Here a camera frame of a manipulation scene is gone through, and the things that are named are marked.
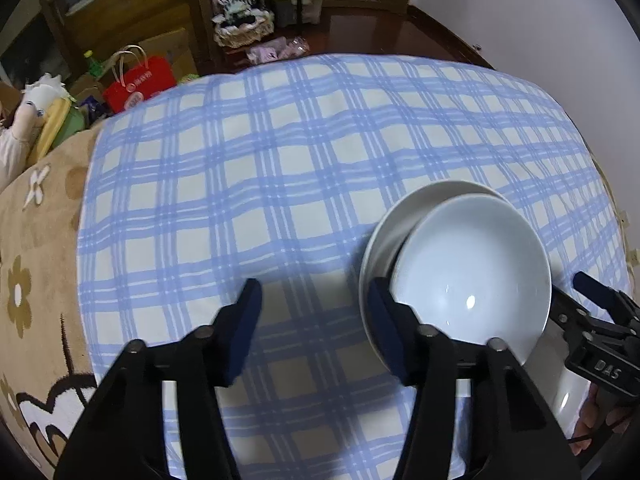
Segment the wooden floor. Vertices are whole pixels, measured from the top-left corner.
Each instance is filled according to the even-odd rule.
[[[295,27],[277,30],[274,38],[297,35]],[[325,8],[319,25],[305,25],[302,36],[312,54],[407,54],[489,66],[452,32],[410,7],[400,16],[386,10]],[[244,54],[226,57],[224,72],[247,66]]]

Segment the blue plaid tablecloth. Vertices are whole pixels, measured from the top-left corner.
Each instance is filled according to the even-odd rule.
[[[584,270],[629,290],[580,134],[529,82],[430,59],[317,56],[202,78],[115,116],[95,147],[78,237],[97,379],[128,340],[178,340],[258,278],[263,313],[244,373],[219,391],[242,476],[391,478],[414,392],[366,339],[359,266],[385,211],[443,178],[506,196],[540,234],[556,284]],[[165,410],[181,476],[171,384]],[[463,449],[462,438],[453,477]]]

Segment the black clamp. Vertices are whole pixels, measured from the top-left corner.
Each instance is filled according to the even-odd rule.
[[[553,288],[549,317],[564,330],[567,369],[617,396],[622,403],[640,402],[640,309],[619,292],[578,272],[574,289],[606,310],[613,323],[590,313],[562,290]]]
[[[241,373],[262,307],[248,280],[238,302],[181,341],[130,341],[80,416],[54,480],[174,480],[166,461],[162,381],[175,381],[184,468],[190,480],[239,480],[216,399]]]
[[[501,339],[453,341],[396,303],[389,280],[367,297],[372,336],[391,373],[417,397],[394,480],[446,480],[453,444],[456,379],[471,379],[471,459],[465,479],[577,480],[578,463],[551,410]]]

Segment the flower pattern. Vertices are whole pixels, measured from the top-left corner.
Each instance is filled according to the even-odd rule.
[[[89,168],[86,166],[76,166],[71,168],[66,174],[65,179],[65,192],[66,196],[70,200],[80,200],[84,193],[84,181],[86,180],[86,174]],[[70,227],[73,231],[78,231],[80,226],[80,207],[78,211],[73,215]]]
[[[40,187],[40,185],[43,183],[50,170],[51,166],[47,164],[40,171],[33,170],[33,173],[31,173],[31,176],[29,178],[29,192],[27,193],[27,198],[25,199],[24,205],[22,206],[23,211],[27,209],[27,206],[31,202],[35,202],[36,206],[42,204],[42,201],[44,200],[44,193],[42,192],[42,188]]]
[[[14,391],[9,386],[9,383],[7,382],[4,374],[2,375],[2,379],[0,379],[0,390],[4,395],[6,403],[9,405],[11,414],[14,416],[15,421],[18,423],[18,427],[20,427],[21,430],[24,430],[27,427],[27,423],[22,416],[22,412],[18,408],[18,401],[15,400]]]
[[[31,327],[31,305],[27,296],[31,292],[31,273],[23,269],[20,256],[16,256],[14,266],[9,269],[9,300],[6,304],[9,320],[15,323],[18,337],[22,339],[24,330]]]
[[[60,431],[56,427],[51,428],[52,431]],[[58,433],[52,433],[50,436],[50,442],[47,441],[47,437],[42,434],[40,428],[32,430],[31,436],[36,441],[36,445],[40,452],[44,455],[44,458],[55,467],[60,460],[62,452],[65,450],[66,438],[60,436]]]

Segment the ceramic bowl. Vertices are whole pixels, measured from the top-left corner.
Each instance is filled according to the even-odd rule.
[[[476,182],[438,180],[402,197],[386,212],[373,231],[360,267],[358,302],[367,338],[383,363],[375,337],[369,330],[367,291],[371,280],[391,275],[396,257],[409,234],[434,208],[445,200],[469,193],[487,194],[506,200],[497,191]]]
[[[465,194],[441,203],[412,231],[390,291],[451,338],[502,338],[523,364],[545,329],[551,275],[542,242],[512,205]]]

